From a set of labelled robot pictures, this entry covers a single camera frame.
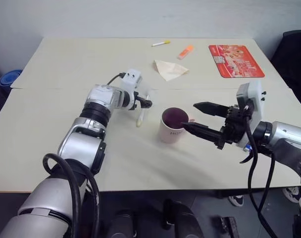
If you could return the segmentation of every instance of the black chair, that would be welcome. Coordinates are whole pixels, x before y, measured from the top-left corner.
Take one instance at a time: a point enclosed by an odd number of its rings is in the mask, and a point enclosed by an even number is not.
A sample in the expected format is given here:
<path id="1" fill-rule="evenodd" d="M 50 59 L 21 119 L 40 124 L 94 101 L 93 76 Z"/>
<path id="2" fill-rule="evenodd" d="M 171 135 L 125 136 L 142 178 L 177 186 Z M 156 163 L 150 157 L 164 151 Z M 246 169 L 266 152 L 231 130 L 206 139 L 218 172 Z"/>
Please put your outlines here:
<path id="1" fill-rule="evenodd" d="M 283 34 L 271 62 L 301 103 L 301 30 Z"/>

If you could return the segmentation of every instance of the blue bucket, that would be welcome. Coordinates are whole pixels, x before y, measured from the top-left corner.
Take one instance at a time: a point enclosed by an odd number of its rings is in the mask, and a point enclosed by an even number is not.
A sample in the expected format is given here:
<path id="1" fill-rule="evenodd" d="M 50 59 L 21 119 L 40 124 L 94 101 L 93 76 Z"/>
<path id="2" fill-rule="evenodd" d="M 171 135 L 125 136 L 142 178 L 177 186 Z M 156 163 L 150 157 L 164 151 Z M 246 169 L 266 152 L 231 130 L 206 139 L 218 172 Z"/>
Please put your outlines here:
<path id="1" fill-rule="evenodd" d="M 18 78 L 18 76 L 20 76 L 21 73 L 22 70 L 20 69 L 6 73 L 0 78 L 0 87 L 9 94 L 11 91 L 11 84 Z"/>

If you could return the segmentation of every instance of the white mug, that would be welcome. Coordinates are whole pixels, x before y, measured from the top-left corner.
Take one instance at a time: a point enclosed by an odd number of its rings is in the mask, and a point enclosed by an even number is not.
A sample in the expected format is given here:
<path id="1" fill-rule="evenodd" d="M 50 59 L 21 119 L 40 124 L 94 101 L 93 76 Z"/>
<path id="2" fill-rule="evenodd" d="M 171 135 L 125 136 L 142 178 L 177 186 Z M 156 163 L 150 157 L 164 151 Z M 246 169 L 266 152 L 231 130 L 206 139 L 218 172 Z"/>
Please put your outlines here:
<path id="1" fill-rule="evenodd" d="M 193 122 L 193 119 L 189 119 L 188 114 L 180 108 L 168 108 L 166 109 L 160 119 L 159 125 L 159 138 L 165 143 L 177 142 L 185 129 L 182 126 L 182 122 Z"/>

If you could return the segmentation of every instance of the purple liquid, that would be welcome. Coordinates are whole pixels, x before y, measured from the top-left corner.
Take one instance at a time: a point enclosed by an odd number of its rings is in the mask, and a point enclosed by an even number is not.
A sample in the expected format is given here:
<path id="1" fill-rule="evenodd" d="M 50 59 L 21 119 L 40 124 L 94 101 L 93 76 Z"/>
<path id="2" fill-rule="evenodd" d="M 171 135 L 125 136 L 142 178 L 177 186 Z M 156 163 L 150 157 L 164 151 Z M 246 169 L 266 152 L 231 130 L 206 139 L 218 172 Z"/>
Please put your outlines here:
<path id="1" fill-rule="evenodd" d="M 182 122 L 188 122 L 187 113 L 180 108 L 168 108 L 162 113 L 162 120 L 166 126 L 173 129 L 183 128 Z"/>

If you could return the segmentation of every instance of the orange highlighter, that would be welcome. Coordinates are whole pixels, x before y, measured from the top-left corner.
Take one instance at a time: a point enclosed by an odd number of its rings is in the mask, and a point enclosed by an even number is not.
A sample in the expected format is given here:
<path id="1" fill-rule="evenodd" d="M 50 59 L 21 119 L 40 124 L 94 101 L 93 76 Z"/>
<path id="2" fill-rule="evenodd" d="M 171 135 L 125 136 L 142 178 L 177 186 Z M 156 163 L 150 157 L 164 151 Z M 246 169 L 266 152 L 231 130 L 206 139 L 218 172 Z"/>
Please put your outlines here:
<path id="1" fill-rule="evenodd" d="M 182 60 L 184 57 L 186 57 L 187 54 L 189 54 L 194 49 L 194 46 L 188 45 L 179 55 L 178 59 Z"/>

